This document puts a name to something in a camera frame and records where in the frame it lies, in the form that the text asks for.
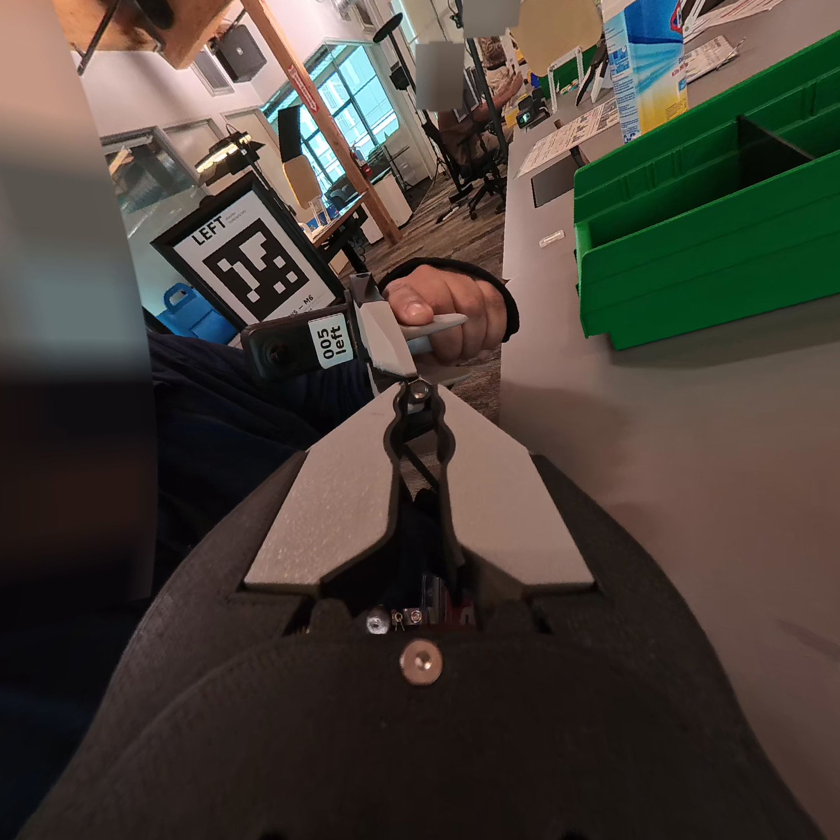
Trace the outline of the framed marker sign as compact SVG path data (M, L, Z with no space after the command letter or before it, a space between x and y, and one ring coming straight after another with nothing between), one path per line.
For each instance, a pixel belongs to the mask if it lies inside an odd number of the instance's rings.
M208 196L152 246L238 331L343 301L321 251L253 172Z

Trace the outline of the wooden post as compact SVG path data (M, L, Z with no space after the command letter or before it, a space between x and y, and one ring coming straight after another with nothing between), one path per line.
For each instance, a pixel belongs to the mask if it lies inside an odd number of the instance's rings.
M395 247L402 239L402 233L386 209L382 199L362 172L351 148L329 112L317 86L310 78L305 66L299 60L291 42L273 15L265 1L243 1L244 10L253 21L272 55L277 59L290 84L297 91L301 102L310 111L330 149L344 168L354 189L362 197L366 211L380 229L383 238L390 247Z

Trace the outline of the tan board on white stand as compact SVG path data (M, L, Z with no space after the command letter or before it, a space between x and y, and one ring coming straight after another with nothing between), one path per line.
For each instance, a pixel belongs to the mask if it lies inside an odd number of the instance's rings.
M576 63L579 85L585 78L583 55L602 36L602 16L595 1L521 1L518 25L511 29L530 70L549 79L552 113L558 111L554 72Z
M316 225L321 226L320 214L324 211L322 190L308 157L300 154L283 159L282 168L302 210L301 223L308 225L314 220Z

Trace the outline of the blue plastic crate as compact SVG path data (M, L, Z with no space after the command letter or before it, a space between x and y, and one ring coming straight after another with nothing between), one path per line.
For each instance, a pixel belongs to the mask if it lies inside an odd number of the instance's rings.
M157 319L176 335L223 344L229 344L238 335L225 317L184 282L166 290L163 303L164 310Z

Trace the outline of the printed paper sheet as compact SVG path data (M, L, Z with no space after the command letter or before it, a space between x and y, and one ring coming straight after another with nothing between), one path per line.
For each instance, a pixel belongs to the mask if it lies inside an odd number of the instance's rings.
M731 44L720 35L686 54L686 84L714 72L739 55L741 43Z
M604 101L593 110L581 115L532 147L521 164L516 177L526 175L569 152L573 147L619 123L615 98Z

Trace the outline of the black softbox light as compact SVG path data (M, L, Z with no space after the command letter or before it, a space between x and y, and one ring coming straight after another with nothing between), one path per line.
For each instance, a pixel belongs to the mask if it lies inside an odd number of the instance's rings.
M276 131L280 148L280 158L288 163L300 157L301 152L301 105L281 108L276 113Z

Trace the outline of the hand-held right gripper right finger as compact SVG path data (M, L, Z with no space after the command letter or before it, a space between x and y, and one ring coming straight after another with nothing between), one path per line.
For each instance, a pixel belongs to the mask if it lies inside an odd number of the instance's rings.
M432 399L447 575L457 592L594 584L528 450L448 388Z

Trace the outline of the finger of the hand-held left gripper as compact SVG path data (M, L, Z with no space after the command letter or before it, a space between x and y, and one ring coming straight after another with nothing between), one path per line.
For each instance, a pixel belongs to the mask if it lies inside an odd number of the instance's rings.
M361 304L359 329L369 359L367 364L375 396L396 382L413 382L417 378L414 358L388 302Z

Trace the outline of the wooden desk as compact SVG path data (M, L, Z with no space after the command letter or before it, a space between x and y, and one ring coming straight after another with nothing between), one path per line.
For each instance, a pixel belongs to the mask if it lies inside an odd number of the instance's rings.
M361 229L367 214L363 207L366 193L363 192L348 204L336 218L325 227L312 231L308 226L303 232L308 236L312 245L321 250L322 256L329 263L338 253L343 253L350 265L361 272L365 272L365 263L356 253L351 239Z

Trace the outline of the person's left hand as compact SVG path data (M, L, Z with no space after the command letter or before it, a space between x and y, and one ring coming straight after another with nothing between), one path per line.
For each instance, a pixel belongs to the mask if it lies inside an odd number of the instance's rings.
M382 296L397 321L407 326L423 326L444 314L466 316L463 324L430 336L431 352L416 357L425 364L487 361L501 345L508 325L499 290L452 269L422 265L389 283Z

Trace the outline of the black bin divider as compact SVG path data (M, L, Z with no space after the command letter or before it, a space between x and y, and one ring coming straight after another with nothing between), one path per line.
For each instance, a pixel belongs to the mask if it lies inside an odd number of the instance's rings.
M788 143L746 116L736 118L738 188L743 190L814 161L814 156Z

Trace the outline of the black speaker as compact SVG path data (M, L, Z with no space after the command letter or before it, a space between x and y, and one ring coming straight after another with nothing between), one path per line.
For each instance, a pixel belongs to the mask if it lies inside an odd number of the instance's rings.
M266 56L244 24L235 24L208 43L231 81L247 82L263 69Z

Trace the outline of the wooden shelf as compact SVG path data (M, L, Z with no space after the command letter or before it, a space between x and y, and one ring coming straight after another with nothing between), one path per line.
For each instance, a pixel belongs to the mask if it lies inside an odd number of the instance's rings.
M54 1L68 45L85 67L102 52L146 51L188 68L229 15L230 1Z

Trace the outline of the white cabinet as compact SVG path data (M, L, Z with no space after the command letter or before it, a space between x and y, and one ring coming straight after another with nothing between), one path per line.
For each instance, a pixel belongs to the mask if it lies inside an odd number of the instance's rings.
M393 172L389 171L384 174L381 180L374 184L374 189L383 201L385 209L391 215L395 225L399 228L404 227L410 221L413 211ZM363 208L367 213L367 219L362 224L362 232L364 232L364 236L367 237L369 243L374 245L383 239L383 234L367 210L366 205L363 205Z

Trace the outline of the black studio light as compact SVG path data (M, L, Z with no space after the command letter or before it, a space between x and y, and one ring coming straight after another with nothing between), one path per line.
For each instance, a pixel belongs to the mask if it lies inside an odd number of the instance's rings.
M248 132L229 133L195 163L200 185L211 185L226 175L234 175L258 163L259 150L264 146Z

